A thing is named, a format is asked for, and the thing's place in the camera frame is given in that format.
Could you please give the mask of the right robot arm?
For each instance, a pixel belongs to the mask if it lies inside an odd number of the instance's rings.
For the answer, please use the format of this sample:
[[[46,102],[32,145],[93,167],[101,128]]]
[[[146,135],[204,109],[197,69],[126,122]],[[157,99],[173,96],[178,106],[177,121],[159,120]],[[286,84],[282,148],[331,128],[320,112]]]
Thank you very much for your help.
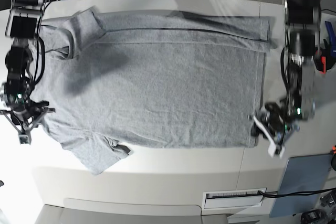
[[[5,57],[6,81],[1,85],[3,115],[22,144],[31,143],[31,131],[47,113],[49,102],[35,102],[31,94],[45,71],[45,44],[39,36],[47,0],[11,0],[5,35],[13,40]]]

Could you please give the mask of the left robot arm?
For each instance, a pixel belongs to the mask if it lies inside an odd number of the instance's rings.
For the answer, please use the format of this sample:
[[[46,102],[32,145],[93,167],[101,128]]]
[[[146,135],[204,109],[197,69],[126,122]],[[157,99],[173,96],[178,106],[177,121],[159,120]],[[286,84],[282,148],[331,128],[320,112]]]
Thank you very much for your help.
[[[285,0],[285,45],[280,54],[286,95],[266,102],[253,115],[252,136],[268,140],[268,155],[282,157],[285,141],[299,130],[298,121],[314,116],[314,75],[321,56],[321,0]]]

